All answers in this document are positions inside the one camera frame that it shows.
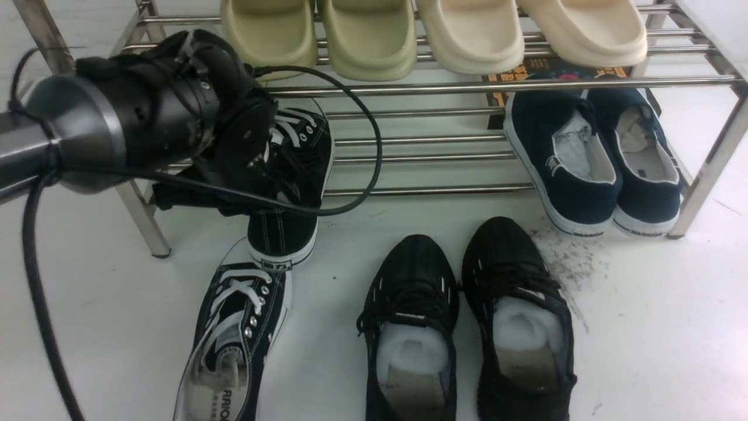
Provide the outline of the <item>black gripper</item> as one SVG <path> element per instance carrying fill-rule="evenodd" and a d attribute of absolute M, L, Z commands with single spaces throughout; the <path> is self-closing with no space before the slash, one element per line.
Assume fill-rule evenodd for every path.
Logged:
<path fill-rule="evenodd" d="M 269 195 L 275 99 L 223 38 L 201 29 L 176 32 L 142 53 L 77 59 L 77 76 L 112 104 L 123 129 L 126 168 L 162 170 L 192 160 L 180 178 L 207 190 L 157 182 L 157 208 L 213 208 L 247 214 L 255 203 L 221 189 Z"/>

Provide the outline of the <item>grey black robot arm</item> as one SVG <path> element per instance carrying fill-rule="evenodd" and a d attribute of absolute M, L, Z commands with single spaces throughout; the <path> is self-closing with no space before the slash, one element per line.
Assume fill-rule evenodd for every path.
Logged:
<path fill-rule="evenodd" d="M 315 115 L 283 111 L 221 37 L 182 31 L 140 54 L 86 57 L 26 99 L 17 65 L 2 112 L 2 203 L 61 184 L 98 194 L 154 181 L 157 207 L 224 215 L 318 208 L 324 171 L 304 129 Z"/>

